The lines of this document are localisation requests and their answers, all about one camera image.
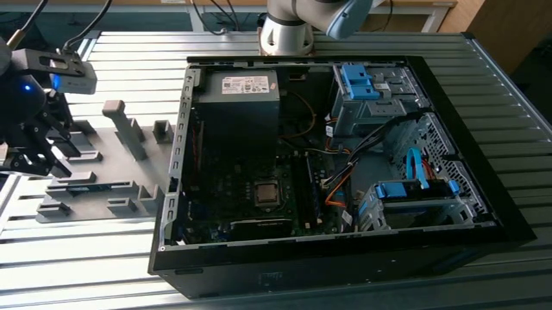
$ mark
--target blue plastic clip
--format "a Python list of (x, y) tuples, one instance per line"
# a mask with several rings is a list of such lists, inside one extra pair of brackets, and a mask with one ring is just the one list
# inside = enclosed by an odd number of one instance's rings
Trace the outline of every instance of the blue plastic clip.
[(454, 196), (460, 195), (460, 186), (454, 180), (449, 180), (449, 187)]
[(406, 197), (406, 190), (402, 183), (381, 183), (386, 198)]
[(385, 192), (381, 186), (375, 186), (375, 194), (378, 195), (378, 198), (385, 198)]
[(351, 90), (350, 97), (353, 100), (379, 99), (379, 92), (373, 89), (366, 68), (361, 65), (343, 65), (342, 77), (346, 86)]
[(362, 203), (361, 210), (358, 210), (358, 215), (362, 215), (363, 210), (366, 210), (366, 207), (367, 207), (367, 206), (369, 206), (369, 203), (365, 201), (365, 202)]
[[(411, 171), (411, 161), (414, 160), (414, 169), (415, 169), (415, 176), (414, 176), (414, 171)], [(413, 179), (415, 178), (419, 183), (422, 184), (422, 189), (429, 188), (429, 183), (427, 180), (425, 179), (425, 173), (423, 173), (423, 165), (422, 165), (422, 153), (419, 152), (419, 149), (415, 149), (414, 147), (407, 149), (406, 153), (406, 179)]]

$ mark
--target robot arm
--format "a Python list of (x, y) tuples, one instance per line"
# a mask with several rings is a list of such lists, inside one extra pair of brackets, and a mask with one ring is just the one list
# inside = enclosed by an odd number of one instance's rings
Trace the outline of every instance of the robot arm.
[(268, 16), (260, 34), (264, 54), (306, 55), (313, 50), (313, 29), (337, 40), (359, 28), (371, 0), (268, 0)]

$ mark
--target orange wire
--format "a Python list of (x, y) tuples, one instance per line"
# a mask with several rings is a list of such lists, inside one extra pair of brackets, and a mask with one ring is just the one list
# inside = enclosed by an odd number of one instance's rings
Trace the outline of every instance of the orange wire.
[(427, 176), (429, 176), (432, 179), (434, 179), (434, 178), (436, 178), (436, 175), (434, 175), (432, 166), (429, 165), (427, 161), (426, 161), (426, 160), (422, 160), (422, 164), (423, 164), (423, 168), (425, 168), (425, 170), (426, 170)]
[(333, 190), (333, 191), (330, 192), (330, 194), (327, 195), (326, 200), (325, 200), (326, 205), (330, 204), (330, 205), (338, 205), (339, 207), (345, 207), (345, 204), (343, 204), (343, 203), (339, 203), (339, 202), (337, 202), (337, 201), (330, 201), (330, 199), (331, 199), (331, 197), (334, 196), (334, 194), (335, 194), (337, 190), (339, 189), (339, 187), (343, 185), (346, 179), (349, 179), (349, 177), (351, 176), (351, 174), (353, 174), (353, 169), (351, 169), (351, 170), (349, 171), (349, 173), (343, 176), (342, 180), (341, 180), (341, 181), (338, 182), (338, 184), (335, 185), (334, 190)]

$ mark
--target sticker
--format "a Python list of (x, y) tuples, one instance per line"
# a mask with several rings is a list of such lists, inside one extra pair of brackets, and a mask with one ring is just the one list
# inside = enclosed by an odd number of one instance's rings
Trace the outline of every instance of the sticker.
[(330, 138), (334, 137), (334, 127), (326, 126), (326, 136), (329, 136)]
[(353, 224), (353, 216), (349, 214), (349, 212), (343, 211), (342, 219), (349, 225)]
[(375, 84), (373, 85), (373, 87), (374, 87), (375, 89), (387, 89), (387, 90), (390, 90), (387, 83), (375, 83)]
[(266, 94), (268, 92), (268, 76), (228, 76), (222, 80), (223, 95)]

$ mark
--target open computer tower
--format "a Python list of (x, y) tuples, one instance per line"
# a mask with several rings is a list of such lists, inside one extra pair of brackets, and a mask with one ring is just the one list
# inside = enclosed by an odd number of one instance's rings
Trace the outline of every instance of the open computer tower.
[(188, 298), (444, 274), (534, 239), (421, 57), (188, 59), (149, 273)]

